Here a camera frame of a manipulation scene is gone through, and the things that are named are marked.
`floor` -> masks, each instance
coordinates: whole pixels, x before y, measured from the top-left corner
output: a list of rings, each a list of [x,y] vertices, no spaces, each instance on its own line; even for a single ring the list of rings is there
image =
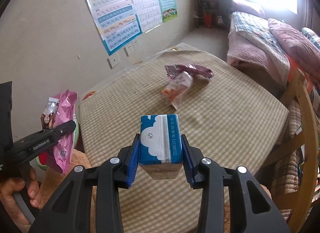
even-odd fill
[[[199,27],[193,29],[181,42],[227,61],[228,33],[226,29]]]

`wall socket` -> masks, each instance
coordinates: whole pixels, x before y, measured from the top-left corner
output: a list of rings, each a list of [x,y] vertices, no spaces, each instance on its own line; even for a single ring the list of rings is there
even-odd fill
[[[127,54],[127,56],[129,57],[129,55],[132,54],[132,52],[134,52],[134,47],[133,47],[133,43],[132,41],[129,42],[125,47],[124,47],[124,51]]]
[[[137,50],[140,47],[138,39],[132,41],[134,50]]]
[[[120,59],[118,56],[118,53],[113,53],[111,56],[108,58],[110,67],[113,69],[115,66],[117,66],[120,63]]]

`silver screw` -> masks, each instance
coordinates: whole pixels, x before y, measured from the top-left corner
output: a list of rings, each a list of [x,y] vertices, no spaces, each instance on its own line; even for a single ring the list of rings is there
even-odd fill
[[[211,160],[209,158],[203,158],[201,161],[203,164],[211,164]]]
[[[83,171],[83,167],[81,165],[78,165],[75,167],[75,172],[82,172]]]
[[[110,163],[112,164],[118,164],[120,162],[120,159],[118,157],[113,157],[110,159]]]
[[[247,168],[244,167],[244,166],[239,166],[238,167],[238,171],[241,172],[241,173],[246,173],[247,172]]]

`wooden chair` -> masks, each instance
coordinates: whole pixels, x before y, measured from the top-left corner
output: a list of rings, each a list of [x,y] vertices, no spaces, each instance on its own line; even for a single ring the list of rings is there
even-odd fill
[[[293,209],[288,225],[292,233],[298,233],[303,226],[308,211],[312,206],[312,198],[315,191],[315,184],[318,169],[319,145],[318,133],[314,111],[310,97],[304,86],[305,77],[300,70],[294,74],[292,81],[280,101],[288,107],[292,100],[297,97],[301,111],[302,131],[295,135],[288,142],[274,152],[270,153],[262,167],[268,166],[278,160],[290,155],[293,151],[305,145],[305,160],[303,168],[303,178],[298,191],[281,194],[272,197],[276,206],[280,210]]]

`plastic wrapper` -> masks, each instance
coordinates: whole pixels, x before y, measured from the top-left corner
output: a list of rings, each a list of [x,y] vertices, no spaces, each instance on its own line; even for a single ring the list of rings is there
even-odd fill
[[[183,95],[188,91],[193,82],[187,72],[183,71],[178,74],[161,92],[167,95],[171,105],[178,109],[181,105]]]
[[[41,116],[43,129],[50,129],[69,120],[75,120],[76,100],[77,93],[69,90],[49,98]],[[57,145],[48,150],[47,156],[42,156],[42,159],[47,159],[46,165],[60,174],[66,174],[70,167],[74,135],[73,132],[63,136]]]
[[[187,72],[192,77],[195,77],[196,75],[201,75],[205,77],[207,80],[210,80],[213,77],[213,72],[210,69],[200,65],[180,64],[165,65],[164,67],[167,70],[167,75],[170,79],[175,79],[175,77],[183,71]]]

